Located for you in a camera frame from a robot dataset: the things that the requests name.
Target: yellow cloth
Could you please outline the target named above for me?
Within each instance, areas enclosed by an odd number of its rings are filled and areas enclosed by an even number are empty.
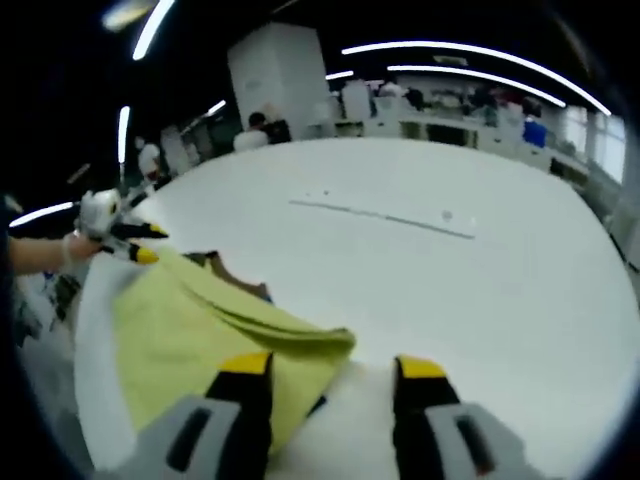
[[[304,421],[355,345],[211,275],[170,249],[114,302],[121,385],[136,430],[204,394],[228,358],[273,351],[272,451]]]

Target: white tabletop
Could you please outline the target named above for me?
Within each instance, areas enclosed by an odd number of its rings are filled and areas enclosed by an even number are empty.
[[[475,219],[475,238],[295,199],[413,220],[449,210]],[[526,165],[409,140],[283,144],[207,162],[136,211],[179,251],[218,250],[235,275],[266,282],[278,306],[356,334],[360,366],[268,478],[397,478],[389,365],[399,353],[440,363],[460,397],[500,419],[549,476],[596,460],[637,384],[640,318],[622,262],[575,192]],[[97,467],[135,444],[110,309],[138,270],[98,256],[79,309],[76,396]],[[354,403],[363,391],[378,395]],[[362,428],[345,431],[354,415]]]

